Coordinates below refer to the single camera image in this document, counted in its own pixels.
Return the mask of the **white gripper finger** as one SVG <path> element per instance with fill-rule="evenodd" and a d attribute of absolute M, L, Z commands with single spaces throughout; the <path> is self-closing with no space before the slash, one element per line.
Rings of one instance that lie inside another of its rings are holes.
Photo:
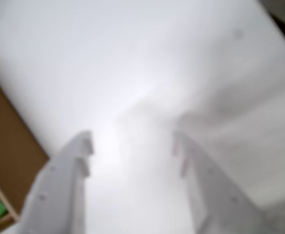
<path fill-rule="evenodd" d="M 82 131 L 38 172 L 17 224 L 18 234 L 84 234 L 85 180 L 94 153 L 92 134 Z"/>
<path fill-rule="evenodd" d="M 190 136 L 173 133 L 173 153 L 182 156 L 197 234 L 272 234 L 265 214 Z"/>

